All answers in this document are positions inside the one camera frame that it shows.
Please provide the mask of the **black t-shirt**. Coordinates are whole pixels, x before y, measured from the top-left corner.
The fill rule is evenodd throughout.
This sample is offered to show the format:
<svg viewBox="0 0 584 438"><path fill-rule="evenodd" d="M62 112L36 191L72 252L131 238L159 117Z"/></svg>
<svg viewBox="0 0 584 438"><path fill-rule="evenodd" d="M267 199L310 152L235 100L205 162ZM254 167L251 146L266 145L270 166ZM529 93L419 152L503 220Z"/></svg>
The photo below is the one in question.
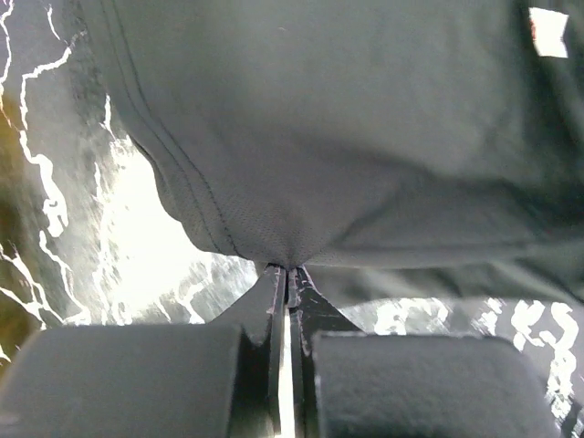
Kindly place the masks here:
<svg viewBox="0 0 584 438"><path fill-rule="evenodd" d="M583 300L580 1L85 1L163 208L339 301Z"/></svg>

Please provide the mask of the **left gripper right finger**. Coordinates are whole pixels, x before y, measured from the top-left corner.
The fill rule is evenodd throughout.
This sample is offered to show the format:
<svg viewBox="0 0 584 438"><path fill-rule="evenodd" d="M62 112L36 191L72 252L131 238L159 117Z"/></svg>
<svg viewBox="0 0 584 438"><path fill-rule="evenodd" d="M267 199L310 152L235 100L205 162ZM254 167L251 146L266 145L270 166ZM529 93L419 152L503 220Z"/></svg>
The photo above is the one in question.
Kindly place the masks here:
<svg viewBox="0 0 584 438"><path fill-rule="evenodd" d="M557 437L529 359L492 336L375 335L287 276L299 437Z"/></svg>

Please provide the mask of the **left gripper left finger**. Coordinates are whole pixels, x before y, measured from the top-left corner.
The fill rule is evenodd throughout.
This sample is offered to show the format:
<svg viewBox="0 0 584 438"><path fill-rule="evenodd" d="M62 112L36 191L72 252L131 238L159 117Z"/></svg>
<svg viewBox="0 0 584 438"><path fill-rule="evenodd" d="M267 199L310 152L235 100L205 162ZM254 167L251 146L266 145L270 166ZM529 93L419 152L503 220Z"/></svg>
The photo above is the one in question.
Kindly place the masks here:
<svg viewBox="0 0 584 438"><path fill-rule="evenodd" d="M67 326L1 385L4 437L273 437L287 273L268 266L205 324Z"/></svg>

